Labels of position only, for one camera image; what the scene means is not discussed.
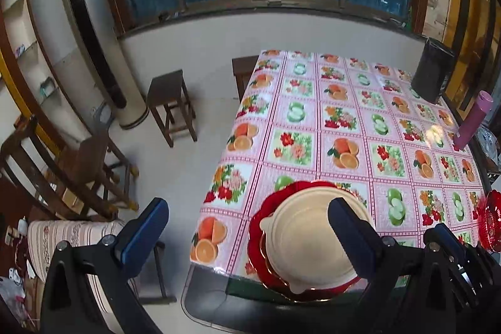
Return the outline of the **white tower air conditioner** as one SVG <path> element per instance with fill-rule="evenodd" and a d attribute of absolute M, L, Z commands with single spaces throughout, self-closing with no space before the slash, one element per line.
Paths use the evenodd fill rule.
<path fill-rule="evenodd" d="M 107 0 L 62 0 L 75 42 L 106 103 L 124 130 L 141 124 L 149 109 L 116 37 Z"/>

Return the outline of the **dark wooden stool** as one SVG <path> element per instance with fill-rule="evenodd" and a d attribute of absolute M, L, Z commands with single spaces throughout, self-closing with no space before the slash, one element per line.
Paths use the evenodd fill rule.
<path fill-rule="evenodd" d="M 198 140 L 196 113 L 181 69 L 152 79 L 146 103 L 169 147 L 174 146 L 173 134 L 181 131 L 188 131 L 194 142 Z"/>

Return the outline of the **wooden stool with yellow feet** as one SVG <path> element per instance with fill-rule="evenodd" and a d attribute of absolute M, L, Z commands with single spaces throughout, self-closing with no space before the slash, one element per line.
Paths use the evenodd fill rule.
<path fill-rule="evenodd" d="M 100 199 L 118 208 L 138 211 L 137 202 L 130 197 L 130 188 L 139 170 L 113 143 L 107 129 L 95 131 L 78 149 L 66 147 L 57 164 L 78 187 L 86 187 L 94 195 L 103 188 Z"/>

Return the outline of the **pink fruit pattern tablecloth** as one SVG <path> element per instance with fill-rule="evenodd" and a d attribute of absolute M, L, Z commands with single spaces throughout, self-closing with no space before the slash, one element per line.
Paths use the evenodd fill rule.
<path fill-rule="evenodd" d="M 255 278 L 251 217 L 272 193 L 315 180 L 348 190 L 377 231 L 404 244 L 419 245 L 438 223 L 476 244 L 484 190 L 470 149 L 453 144 L 457 129 L 446 103 L 419 97 L 402 69 L 264 50 L 205 194 L 190 259 Z"/>

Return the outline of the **dark wooden chair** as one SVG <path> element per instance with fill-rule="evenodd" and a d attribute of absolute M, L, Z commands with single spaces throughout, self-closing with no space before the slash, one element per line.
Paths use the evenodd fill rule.
<path fill-rule="evenodd" d="M 48 149 L 37 135 L 37 117 L 32 115 L 29 119 L 23 121 L 13 133 L 1 145 L 1 171 L 6 173 L 13 184 L 22 190 L 25 195 L 34 203 L 36 207 L 44 213 L 49 214 L 52 218 L 65 220 L 95 220 L 95 221 L 112 221 L 117 219 L 118 208 L 101 199 L 96 193 L 89 188 L 78 185 L 73 181 L 55 160 L 49 154 Z M 34 146 L 38 155 L 55 176 L 56 181 L 64 189 L 80 199 L 85 206 L 92 209 L 95 214 L 92 216 L 84 214 L 82 211 L 75 211 L 63 201 L 63 194 L 54 190 L 49 180 L 44 176 L 43 172 L 37 167 L 34 160 L 25 151 L 23 141 L 28 140 Z M 8 162 L 15 162 L 21 169 L 25 177 L 30 181 L 35 189 L 35 194 L 28 192 L 27 188 L 15 175 Z"/>

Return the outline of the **pink thermos bottle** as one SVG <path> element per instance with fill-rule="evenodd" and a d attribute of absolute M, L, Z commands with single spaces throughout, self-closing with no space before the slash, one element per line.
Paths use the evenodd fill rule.
<path fill-rule="evenodd" d="M 465 120 L 458 127 L 452 141 L 457 149 L 462 150 L 470 142 L 471 138 L 490 112 L 493 105 L 492 96 L 486 91 L 479 91 L 476 101 Z"/>

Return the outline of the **black cylindrical container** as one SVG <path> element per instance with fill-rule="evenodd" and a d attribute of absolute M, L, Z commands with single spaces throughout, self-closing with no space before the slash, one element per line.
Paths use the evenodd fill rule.
<path fill-rule="evenodd" d="M 413 90 L 428 103 L 437 103 L 449 83 L 454 63 L 453 50 L 429 37 L 411 81 Z"/>

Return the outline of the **cream plastic bowl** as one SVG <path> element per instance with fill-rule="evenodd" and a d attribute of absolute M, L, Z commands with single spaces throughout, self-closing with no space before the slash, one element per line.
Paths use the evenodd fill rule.
<path fill-rule="evenodd" d="M 290 292 L 341 289 L 358 276 L 328 221 L 329 203 L 343 198 L 358 218 L 374 224 L 352 193 L 338 187 L 308 187 L 293 193 L 260 221 L 267 259 Z"/>

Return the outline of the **dark stool behind table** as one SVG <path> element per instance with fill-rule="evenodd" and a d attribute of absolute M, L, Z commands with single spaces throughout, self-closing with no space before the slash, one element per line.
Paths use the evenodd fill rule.
<path fill-rule="evenodd" d="M 252 76 L 257 59 L 258 55 L 232 59 L 232 69 L 240 101 L 244 97 L 246 86 Z"/>

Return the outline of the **red scalloped plastic plate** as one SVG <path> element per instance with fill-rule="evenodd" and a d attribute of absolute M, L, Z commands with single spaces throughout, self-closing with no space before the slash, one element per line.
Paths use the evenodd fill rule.
<path fill-rule="evenodd" d="M 372 220 L 352 193 L 329 181 L 296 181 L 262 202 L 250 221 L 247 254 L 263 286 L 305 303 L 329 300 L 360 281 L 328 221 L 335 198 Z"/>

